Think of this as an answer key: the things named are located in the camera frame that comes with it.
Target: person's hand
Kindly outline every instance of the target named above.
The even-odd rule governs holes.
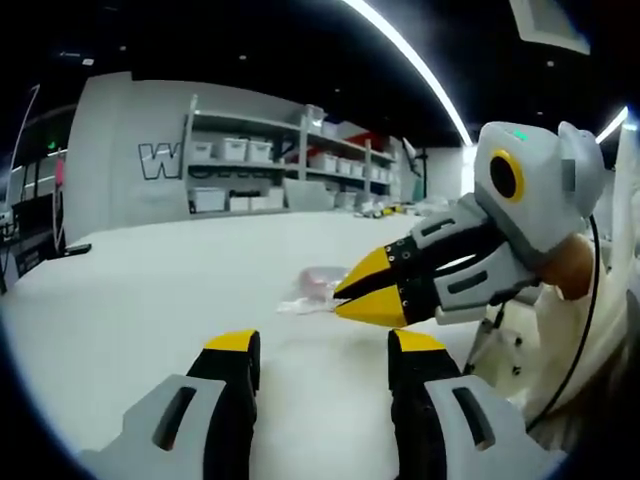
[[[577,300],[589,293],[592,269],[593,254],[588,241],[573,234],[535,273],[544,283],[557,286],[565,300]]]

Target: black cable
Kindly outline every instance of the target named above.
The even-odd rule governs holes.
[[[6,235],[6,237],[10,236],[9,225],[10,224],[7,224],[7,225],[4,226],[4,230],[5,231],[4,232],[0,232],[0,235],[2,235],[3,237],[5,235]],[[6,247],[7,247],[7,253],[4,256],[4,263],[1,263],[1,260],[0,260],[0,271],[2,272],[2,280],[5,279],[4,275],[7,273],[7,269],[9,268],[9,266],[8,266],[9,265],[9,255],[11,254],[11,246],[9,245],[9,243],[6,243]]]
[[[576,355],[573,358],[573,363],[571,367],[567,371],[567,374],[562,380],[562,383],[553,394],[549,402],[545,405],[545,407],[540,411],[536,417],[531,420],[531,423],[527,425],[527,433],[533,430],[543,419],[544,417],[551,411],[555,403],[562,395],[562,392],[566,388],[567,384],[571,380],[573,376],[573,372],[578,366],[578,362],[580,361],[580,356],[582,355],[582,351],[584,350],[584,346],[587,343],[587,337],[589,336],[589,329],[591,328],[591,321],[593,320],[593,312],[596,306],[596,299],[598,297],[598,283],[600,281],[600,239],[598,238],[598,227],[596,225],[596,220],[593,218],[593,215],[589,217],[589,222],[591,223],[591,230],[593,232],[593,242],[595,243],[595,272],[593,275],[593,294],[591,295],[591,303],[589,304],[589,313],[587,314],[587,323],[584,325],[584,331],[582,332],[582,338],[580,339],[580,345],[578,345],[578,350],[576,351]]]
[[[503,302],[502,305],[500,306],[500,310],[498,310],[498,313],[496,314],[496,321],[493,322],[494,330],[499,329],[500,326],[502,325],[502,320],[504,319],[504,308],[506,305],[507,305],[507,302]]]
[[[2,259],[0,258],[0,295],[4,295],[7,293],[7,279],[5,275],[7,274],[7,270],[9,269],[9,255],[11,254],[11,245],[9,243],[2,241],[5,244],[7,249],[7,253],[4,256],[4,263],[2,263]]]

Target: ceiling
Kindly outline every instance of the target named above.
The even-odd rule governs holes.
[[[624,18],[609,13],[617,1],[565,2],[593,40],[591,56],[521,41],[508,0],[369,3],[431,67],[475,140],[491,120],[549,129],[568,120],[598,133],[630,101],[633,75],[616,69],[620,39],[609,35]],[[31,31],[44,33],[40,42],[5,41],[16,67],[5,89],[3,149],[19,129],[29,85],[42,85],[37,115],[76,103],[87,76],[119,70],[135,79],[220,83],[317,104],[417,146],[461,144],[409,62],[339,0],[100,0],[45,9],[24,16]],[[94,64],[81,65],[82,57]]]

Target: yellow camera lens ring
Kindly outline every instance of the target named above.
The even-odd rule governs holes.
[[[496,191],[506,200],[518,203],[525,190],[522,167],[506,150],[496,150],[491,155],[489,174]]]

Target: robotic arm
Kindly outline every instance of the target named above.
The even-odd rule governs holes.
[[[378,248],[338,286],[342,317],[403,327],[477,320],[539,282],[533,270],[584,225],[604,188],[595,137],[562,122],[558,134],[485,125],[475,192]]]

